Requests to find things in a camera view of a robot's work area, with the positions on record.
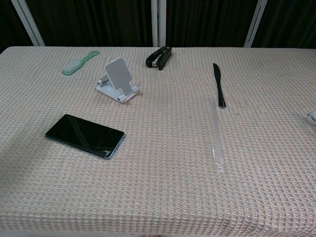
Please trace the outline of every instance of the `curtain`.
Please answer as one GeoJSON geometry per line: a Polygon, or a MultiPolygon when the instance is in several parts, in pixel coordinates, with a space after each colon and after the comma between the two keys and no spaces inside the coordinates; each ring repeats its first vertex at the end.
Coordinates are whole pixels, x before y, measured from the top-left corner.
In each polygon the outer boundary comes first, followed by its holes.
{"type": "Polygon", "coordinates": [[[33,45],[10,0],[0,0],[0,53],[10,46],[33,45]]]}
{"type": "Polygon", "coordinates": [[[316,48],[316,0],[268,0],[252,47],[316,48]]]}
{"type": "Polygon", "coordinates": [[[46,45],[152,46],[149,0],[26,0],[46,45]]]}
{"type": "Polygon", "coordinates": [[[243,47],[256,0],[167,0],[166,44],[243,47]]]}

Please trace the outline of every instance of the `table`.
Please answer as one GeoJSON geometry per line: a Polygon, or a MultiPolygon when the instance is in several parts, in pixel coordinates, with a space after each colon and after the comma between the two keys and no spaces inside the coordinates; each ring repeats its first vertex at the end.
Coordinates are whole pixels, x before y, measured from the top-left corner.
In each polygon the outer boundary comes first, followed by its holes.
{"type": "Polygon", "coordinates": [[[173,48],[162,71],[145,66],[155,50],[11,47],[0,55],[0,236],[315,236],[316,127],[306,114],[316,109],[316,50],[173,48]],[[92,50],[100,55],[61,74],[92,50]],[[126,104],[95,89],[118,57],[141,86],[126,104]],[[222,173],[201,151],[209,121],[195,112],[217,100],[212,63],[228,106],[217,110],[222,173]],[[183,120],[162,118],[162,108],[183,120]],[[44,138],[63,114],[126,139],[103,160],[44,138]]]}

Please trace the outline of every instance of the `black smartphone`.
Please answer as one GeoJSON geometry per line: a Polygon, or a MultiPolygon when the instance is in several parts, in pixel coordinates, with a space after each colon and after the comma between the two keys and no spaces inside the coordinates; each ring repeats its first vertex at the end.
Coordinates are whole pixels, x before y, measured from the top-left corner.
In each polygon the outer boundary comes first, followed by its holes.
{"type": "Polygon", "coordinates": [[[104,159],[110,159],[125,134],[72,115],[64,115],[45,136],[104,159]]]}

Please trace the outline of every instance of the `white phone stand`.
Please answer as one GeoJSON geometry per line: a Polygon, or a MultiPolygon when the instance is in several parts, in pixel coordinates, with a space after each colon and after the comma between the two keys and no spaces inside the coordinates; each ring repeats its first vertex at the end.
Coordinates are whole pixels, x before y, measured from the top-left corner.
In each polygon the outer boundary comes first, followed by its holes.
{"type": "Polygon", "coordinates": [[[126,103],[139,91],[139,86],[131,86],[133,77],[123,58],[105,65],[106,75],[97,82],[96,89],[110,98],[126,103]]]}

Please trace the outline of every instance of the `stapler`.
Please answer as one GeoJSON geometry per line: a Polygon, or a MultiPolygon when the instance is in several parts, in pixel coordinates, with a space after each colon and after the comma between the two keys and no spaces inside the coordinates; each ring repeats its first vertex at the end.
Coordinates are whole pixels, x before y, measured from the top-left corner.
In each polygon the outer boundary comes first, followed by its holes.
{"type": "Polygon", "coordinates": [[[171,56],[171,49],[171,47],[167,48],[166,46],[163,46],[154,53],[152,53],[146,59],[146,66],[149,68],[158,67],[158,69],[161,71],[171,56]]]}

